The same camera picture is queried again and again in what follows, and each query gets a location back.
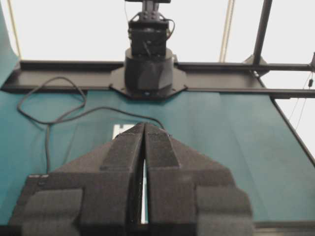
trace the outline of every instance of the table surface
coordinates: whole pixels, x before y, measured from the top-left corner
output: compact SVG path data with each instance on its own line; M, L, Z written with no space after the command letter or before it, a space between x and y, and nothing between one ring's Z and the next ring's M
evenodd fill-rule
M45 172L45 126L16 111L22 95L0 92L0 224L6 224L29 174ZM80 103L78 95L36 94L23 108L53 120ZM112 106L160 119L175 139L229 167L250 197L255 221L315 220L315 169L264 95L182 92L161 103L90 91L84 110ZM52 169L113 137L114 126L143 119L98 111L52 128Z

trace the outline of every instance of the mounting plate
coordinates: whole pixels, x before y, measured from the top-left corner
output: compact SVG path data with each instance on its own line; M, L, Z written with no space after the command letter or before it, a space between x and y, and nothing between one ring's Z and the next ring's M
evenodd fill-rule
M173 69L173 84L160 90L131 91L126 87L125 68L112 71L110 88L134 100L162 101L187 89L186 73L177 68Z

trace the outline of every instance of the black metal frame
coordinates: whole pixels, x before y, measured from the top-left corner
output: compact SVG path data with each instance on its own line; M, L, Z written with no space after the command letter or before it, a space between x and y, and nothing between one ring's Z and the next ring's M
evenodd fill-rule
M286 122L287 126L295 136L298 143L301 145L305 154L308 156L310 162L315 167L315 161L311 153L298 136L292 125L289 123L275 99L279 98L315 98L315 90L313 89L267 89L261 83L260 72L265 73L268 71L315 71L315 57L310 64L262 64L261 52L263 48L264 38L267 30L267 24L270 16L272 0L265 0L259 29L257 33L257 39L255 49L252 57L252 63L190 63L190 62L176 62L175 66L185 71L188 74L187 91L200 91L200 92L229 92L229 93L249 93L249 94L266 94L271 97L271 100L279 111L280 115ZM83 90L108 90L111 87L110 73L112 70L123 67L123 62L86 62L86 61L21 61L19 68L16 69L6 83L2 86L2 90L8 92L26 92L34 87L42 84L47 77L51 78L53 75L73 76L71 78L75 83ZM227 80L219 81L217 79L218 74L226 74ZM33 80L24 78L23 75L31 75ZM209 77L211 82L207 83L205 79L195 79L195 75ZM244 86L244 81L235 78L235 75L248 77L252 83ZM216 85L225 85L224 87L213 86L213 82ZM58 91L58 92L70 92L73 91L71 86L66 84L52 84L46 87L46 91ZM255 235L282 235L292 236L302 233L304 236L315 234L315 221L313 222L258 222L255 225ZM6 230L8 232L15 232L19 235L18 228L0 227L0 231Z

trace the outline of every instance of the black wire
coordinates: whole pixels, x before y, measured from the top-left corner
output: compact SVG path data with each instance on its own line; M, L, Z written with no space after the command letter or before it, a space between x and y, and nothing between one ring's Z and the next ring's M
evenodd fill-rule
M80 95L83 98L83 102L81 103L81 105L71 109L70 111L67 111L67 112L63 113L60 117L58 117L54 121L41 121L41 120L38 120L38 119L32 117L31 115L27 114L26 112L24 112L21 107L22 107L22 104L25 102L25 100L28 99L33 93L39 91L45 85L47 85L48 83L50 83L50 82L52 82L54 80L66 80L67 82L72 84L73 87L75 87L79 91ZM110 111L114 111L114 112L117 112L117 113L125 114L127 116L131 116L131 117L144 118L144 119L155 121L156 123L158 123L161 126L162 129L164 129L163 124L156 118L148 117L148 116L142 116L142 115L138 115L138 114L122 111L122 110L119 110L119 109L116 109L116 108L113 108L113 107L107 107L107 106L95 107L95 108L90 109L90 110L88 110L88 111L86 111L84 113L81 113L81 114L77 115L77 116L74 116L74 117L71 117L71 118L65 118L66 116L72 114L74 111L77 111L77 110L83 108L86 105L86 102L87 102L86 96L84 95L83 91L80 88L77 87L77 85L75 83L73 83L70 79L68 79L66 77L55 77L55 78L49 79L48 81L46 81L42 85L34 88L32 91L27 93L21 99L21 101L18 103L17 110L19 111L19 113L21 113L26 118L28 118L30 120L33 120L33 121L35 121L35 122L37 122L39 124L47 125L46 137L45 137L45 154L46 154L46 172L47 173L49 173L49 171L50 171L50 153L49 153L50 129L55 124L69 122L69 121L72 121L72 120L84 117L84 116L86 116L86 115L88 115L90 113L96 112L98 110L110 110Z
M160 45L160 44L163 44L163 43L165 43L166 41L168 41L171 37L172 37L172 35L173 35L173 33L174 33L174 31L175 31L175 27L176 27L176 24L175 24L175 21L173 21L172 19L167 19L167 18L165 18L165 17L163 17L163 20L164 21L171 21L171 22L173 22L173 29L172 29L172 31L171 31L171 33L167 36L167 38L166 39L164 39L164 40L162 40L162 41L160 41L160 42L152 42L150 45Z

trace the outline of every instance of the black cylindrical base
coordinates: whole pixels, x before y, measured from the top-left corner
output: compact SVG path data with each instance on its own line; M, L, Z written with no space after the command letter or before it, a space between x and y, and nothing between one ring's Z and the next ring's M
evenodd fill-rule
M169 49L162 57L134 57L129 48L125 60L126 87L133 91L151 91L170 86L173 83L173 64L173 53Z

